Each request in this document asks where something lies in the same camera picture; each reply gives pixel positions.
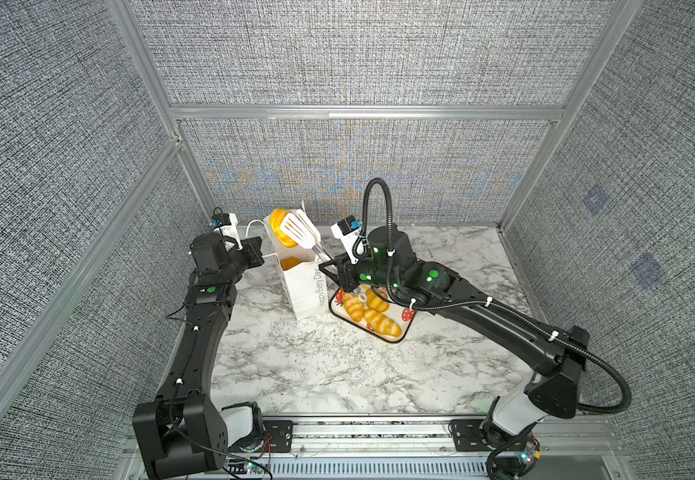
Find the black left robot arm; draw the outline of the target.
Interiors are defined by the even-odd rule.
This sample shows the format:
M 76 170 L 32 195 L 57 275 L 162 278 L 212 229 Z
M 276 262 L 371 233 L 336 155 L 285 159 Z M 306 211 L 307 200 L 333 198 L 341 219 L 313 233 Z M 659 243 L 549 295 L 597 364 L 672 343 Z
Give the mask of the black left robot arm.
M 272 474 L 261 462 L 292 449 L 294 424 L 267 420 L 256 402 L 215 406 L 212 372 L 243 274 L 264 265 L 263 241 L 243 239 L 235 214 L 216 208 L 209 232 L 190 246 L 195 268 L 182 306 L 170 314 L 184 331 L 154 400 L 141 403 L 133 428 L 151 479 L 224 470 L 239 478 Z

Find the white paper gift bag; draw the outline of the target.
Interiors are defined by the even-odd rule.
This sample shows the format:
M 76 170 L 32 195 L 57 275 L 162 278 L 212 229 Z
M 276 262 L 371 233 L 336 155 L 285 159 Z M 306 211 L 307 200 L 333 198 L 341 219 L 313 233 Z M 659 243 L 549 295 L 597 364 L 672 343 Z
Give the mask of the white paper gift bag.
M 273 248 L 272 253 L 264 254 L 263 258 L 272 258 L 282 280 L 285 294 L 289 299 L 297 319 L 326 313 L 328 310 L 329 291 L 325 274 L 319 270 L 323 262 L 313 251 L 301 246 L 285 248 L 275 238 L 269 224 L 270 215 L 260 220 L 265 225 L 266 233 Z M 280 265 L 282 259 L 297 257 L 302 264 L 288 271 L 283 271 Z

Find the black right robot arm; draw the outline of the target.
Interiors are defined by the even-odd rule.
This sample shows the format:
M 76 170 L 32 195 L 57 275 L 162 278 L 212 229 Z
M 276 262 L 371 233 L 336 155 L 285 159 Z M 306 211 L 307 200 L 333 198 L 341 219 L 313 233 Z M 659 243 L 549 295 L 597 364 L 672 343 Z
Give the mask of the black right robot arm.
M 331 256 L 307 214 L 287 214 L 279 238 L 313 251 L 338 286 L 337 306 L 347 321 L 389 342 L 405 335 L 419 312 L 453 320 L 511 351 L 531 368 L 529 379 L 497 398 L 483 422 L 487 444 L 497 446 L 547 418 L 571 419 L 583 410 L 579 386 L 589 360 L 585 330 L 559 330 L 517 312 L 477 289 L 455 270 L 423 261 L 397 225 L 372 232 L 353 217 L 333 227 L 345 253 Z

